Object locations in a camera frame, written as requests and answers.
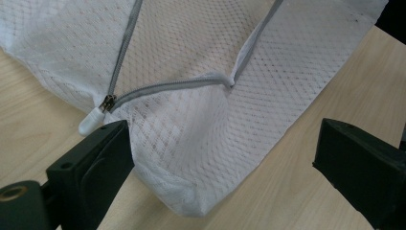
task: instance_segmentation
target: black clamp jaw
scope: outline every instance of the black clamp jaw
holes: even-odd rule
[[[406,229],[406,153],[324,119],[313,166],[375,229]]]
[[[96,229],[134,167],[126,121],[102,126],[46,171],[0,190],[0,229]]]

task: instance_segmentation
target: white mesh fabric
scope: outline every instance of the white mesh fabric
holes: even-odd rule
[[[123,104],[106,121],[130,122],[135,171],[155,194],[178,214],[203,216],[306,110],[385,3],[285,0],[231,92],[161,92]]]
[[[0,46],[84,111],[107,93],[135,0],[0,0]]]
[[[115,88],[122,95],[207,72],[227,76],[273,0],[145,0]]]

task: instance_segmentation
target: zipper pull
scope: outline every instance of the zipper pull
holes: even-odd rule
[[[104,101],[99,107],[93,108],[93,110],[87,114],[83,121],[79,124],[79,134],[81,136],[87,136],[92,133],[96,127],[104,120],[105,113],[110,111],[114,106],[114,101],[116,100],[115,95],[107,95]]]

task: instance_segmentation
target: wooden table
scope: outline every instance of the wooden table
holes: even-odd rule
[[[81,140],[84,114],[2,52],[0,106],[0,187],[45,182],[45,169]],[[131,174],[100,229],[372,229],[312,168],[324,117],[397,146],[406,122],[406,46],[373,27],[259,167],[205,218],[176,216]]]

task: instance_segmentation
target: light wood surface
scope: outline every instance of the light wood surface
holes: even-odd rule
[[[397,146],[405,99],[406,47],[372,28],[259,167],[206,217],[176,216],[131,174],[100,229],[372,229],[312,168],[320,123],[348,122]],[[84,114],[2,52],[0,107],[0,187],[45,182],[45,169],[81,140]]]

